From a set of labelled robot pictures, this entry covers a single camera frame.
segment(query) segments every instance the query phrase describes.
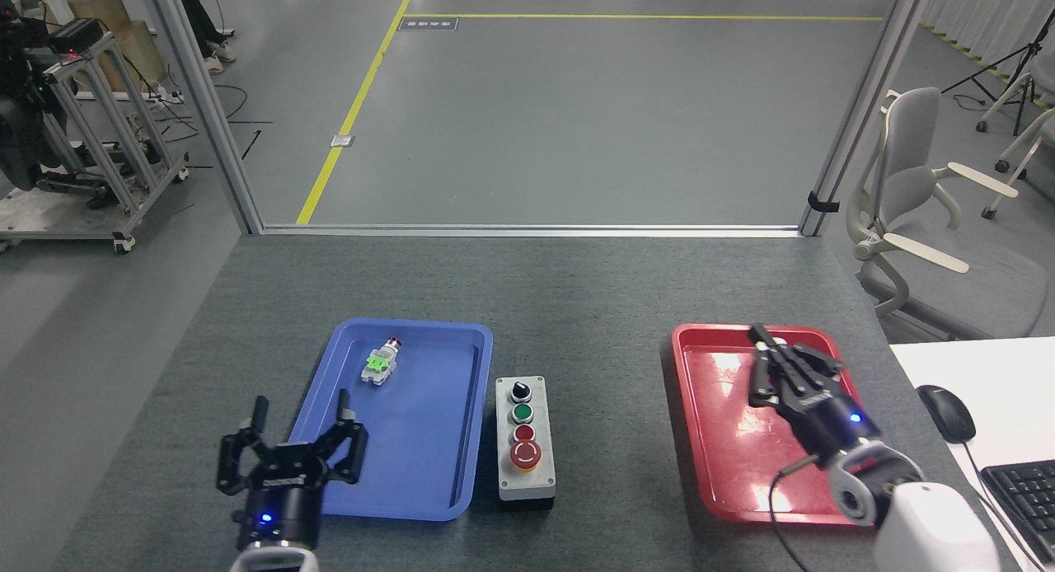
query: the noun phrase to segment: metal cart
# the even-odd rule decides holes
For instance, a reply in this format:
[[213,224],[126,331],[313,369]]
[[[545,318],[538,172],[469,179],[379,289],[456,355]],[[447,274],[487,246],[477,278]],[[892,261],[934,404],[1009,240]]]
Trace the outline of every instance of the metal cart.
[[[117,253],[128,253],[135,245],[132,231],[142,222],[143,215],[169,184],[189,176],[185,168],[187,156],[175,157],[166,148],[141,96],[128,96],[127,102],[117,101],[102,73],[103,58],[117,73],[126,92],[139,92],[139,83],[129,74],[110,32],[85,53],[64,58],[45,70],[52,91],[62,103],[69,120],[82,133],[95,166],[91,169],[85,166],[85,157],[70,145],[57,118],[45,113],[44,136],[61,158],[66,174],[76,175],[76,178],[72,184],[71,178],[65,178],[56,188],[65,192],[49,192],[38,186],[32,191],[16,189],[0,199],[0,252],[20,239],[108,239],[113,241]],[[96,94],[110,128],[116,132],[116,150],[127,167],[124,174],[111,157],[114,149],[102,144],[97,136],[98,129],[92,128],[75,98],[74,80],[78,76],[82,76]],[[45,189],[46,182],[47,178],[43,178]],[[116,197],[116,203],[90,208],[89,197],[76,194],[77,191],[103,191]]]

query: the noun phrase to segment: blue tray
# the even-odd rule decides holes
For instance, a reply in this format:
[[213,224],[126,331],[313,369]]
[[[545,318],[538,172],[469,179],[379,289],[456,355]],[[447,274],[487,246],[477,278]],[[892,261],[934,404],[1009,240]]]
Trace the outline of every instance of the blue tray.
[[[403,343],[381,386],[360,380],[370,351]],[[472,323],[353,319],[330,338],[290,442],[332,424],[340,388],[369,440],[359,483],[330,482],[323,513],[452,520],[473,497],[494,336]],[[347,441],[330,463],[347,453]]]

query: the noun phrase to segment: green push button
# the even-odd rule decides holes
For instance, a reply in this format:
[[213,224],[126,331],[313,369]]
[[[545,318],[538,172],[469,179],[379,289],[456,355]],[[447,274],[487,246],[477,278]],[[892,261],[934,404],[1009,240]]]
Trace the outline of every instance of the green push button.
[[377,356],[366,358],[366,367],[379,373],[387,369],[389,364],[391,364],[391,361],[386,358],[378,358]]
[[526,403],[520,403],[516,407],[513,407],[513,421],[517,423],[531,423],[534,417],[534,409]]

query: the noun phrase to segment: gray carpet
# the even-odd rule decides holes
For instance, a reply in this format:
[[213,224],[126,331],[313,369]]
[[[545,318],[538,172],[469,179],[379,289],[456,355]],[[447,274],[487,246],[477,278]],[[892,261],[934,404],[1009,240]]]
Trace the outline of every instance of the gray carpet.
[[[669,373],[670,332],[686,322],[828,331],[886,440],[968,495],[818,239],[267,236],[235,247],[56,569],[226,570],[244,495],[213,489],[219,438],[257,394],[271,399],[269,440],[288,432],[330,331],[352,317],[490,327],[493,377],[546,377],[559,487],[552,512],[498,511],[491,415],[464,515],[326,517],[324,571],[793,568],[768,526],[721,520],[699,500]],[[816,571],[875,569],[866,530],[788,535]]]

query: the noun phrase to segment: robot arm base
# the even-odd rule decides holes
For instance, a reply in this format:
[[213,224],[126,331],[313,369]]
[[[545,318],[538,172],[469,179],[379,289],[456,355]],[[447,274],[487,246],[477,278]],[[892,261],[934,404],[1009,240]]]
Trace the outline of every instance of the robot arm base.
[[315,554],[306,549],[266,546],[242,552],[229,572],[264,572],[291,568],[298,569],[298,572],[319,572],[319,560]]
[[931,482],[902,483],[876,538],[881,572],[990,572],[996,546],[960,494]]

